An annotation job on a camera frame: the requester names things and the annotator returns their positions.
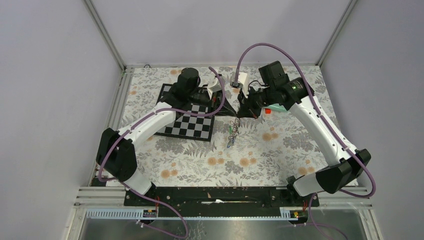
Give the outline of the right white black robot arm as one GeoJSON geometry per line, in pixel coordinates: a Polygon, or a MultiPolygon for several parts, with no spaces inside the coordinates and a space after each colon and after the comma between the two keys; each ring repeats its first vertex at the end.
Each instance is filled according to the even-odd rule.
{"type": "Polygon", "coordinates": [[[314,91],[302,77],[289,79],[279,61],[259,68],[265,87],[255,90],[248,76],[237,70],[234,74],[240,88],[238,118],[258,118],[262,108],[278,104],[295,116],[316,142],[328,164],[327,167],[306,176],[290,180],[287,201],[301,205],[307,196],[317,192],[334,194],[364,172],[371,160],[367,149],[359,150],[346,139],[320,105],[314,91]]]}

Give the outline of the black white chessboard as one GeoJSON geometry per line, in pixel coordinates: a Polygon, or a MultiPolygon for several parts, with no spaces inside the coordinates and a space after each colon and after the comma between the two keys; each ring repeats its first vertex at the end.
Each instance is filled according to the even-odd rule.
{"type": "Polygon", "coordinates": [[[174,122],[162,127],[155,135],[210,142],[214,121],[214,116],[200,117],[184,114],[174,122]]]}

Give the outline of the keyring with coloured key tags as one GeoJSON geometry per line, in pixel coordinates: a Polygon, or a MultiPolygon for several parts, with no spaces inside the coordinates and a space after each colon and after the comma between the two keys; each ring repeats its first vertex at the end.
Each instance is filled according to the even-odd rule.
{"type": "Polygon", "coordinates": [[[235,144],[236,137],[239,134],[239,127],[241,125],[241,119],[235,118],[233,121],[230,122],[229,126],[229,136],[228,136],[228,142],[227,142],[227,148],[232,147],[235,144]]]}

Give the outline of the floral patterned table mat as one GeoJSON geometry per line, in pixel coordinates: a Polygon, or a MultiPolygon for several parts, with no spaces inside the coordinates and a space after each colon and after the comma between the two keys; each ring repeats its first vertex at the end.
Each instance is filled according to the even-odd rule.
{"type": "MultiPolygon", "coordinates": [[[[333,106],[318,66],[301,66],[329,118],[333,106]]],[[[121,126],[148,113],[163,85],[177,81],[182,68],[136,68],[121,126]]],[[[262,111],[258,119],[242,118],[239,134],[227,148],[234,117],[214,117],[211,141],[153,135],[136,147],[138,169],[160,187],[285,186],[290,176],[312,174],[327,166],[304,126],[290,112],[262,111]]]]}

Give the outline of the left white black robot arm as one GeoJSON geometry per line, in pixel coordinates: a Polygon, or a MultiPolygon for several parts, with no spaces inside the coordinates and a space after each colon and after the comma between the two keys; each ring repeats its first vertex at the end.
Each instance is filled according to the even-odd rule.
{"type": "Polygon", "coordinates": [[[184,68],[177,81],[147,114],[118,130],[109,127],[103,131],[95,158],[99,165],[99,181],[109,181],[102,177],[106,170],[112,180],[133,190],[142,205],[154,202],[155,192],[151,189],[154,184],[138,169],[136,147],[185,114],[201,118],[236,114],[233,109],[224,110],[228,104],[225,82],[215,69],[210,67],[209,70],[214,78],[209,84],[201,85],[199,72],[192,67],[184,68]]]}

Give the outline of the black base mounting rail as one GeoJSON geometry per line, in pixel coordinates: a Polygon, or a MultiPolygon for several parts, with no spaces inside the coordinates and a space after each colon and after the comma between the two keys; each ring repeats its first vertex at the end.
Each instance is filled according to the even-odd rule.
{"type": "Polygon", "coordinates": [[[307,213],[320,205],[317,196],[295,196],[285,187],[152,187],[142,198],[128,190],[126,207],[151,207],[158,217],[188,218],[284,218],[307,213]]]}

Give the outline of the mint green flashlight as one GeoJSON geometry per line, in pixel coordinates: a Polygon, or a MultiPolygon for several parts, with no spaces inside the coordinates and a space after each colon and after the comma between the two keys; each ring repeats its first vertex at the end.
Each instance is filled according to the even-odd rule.
{"type": "Polygon", "coordinates": [[[280,105],[278,103],[276,104],[272,104],[266,107],[266,109],[270,109],[271,111],[276,111],[276,112],[287,112],[286,108],[283,105],[280,105]]]}

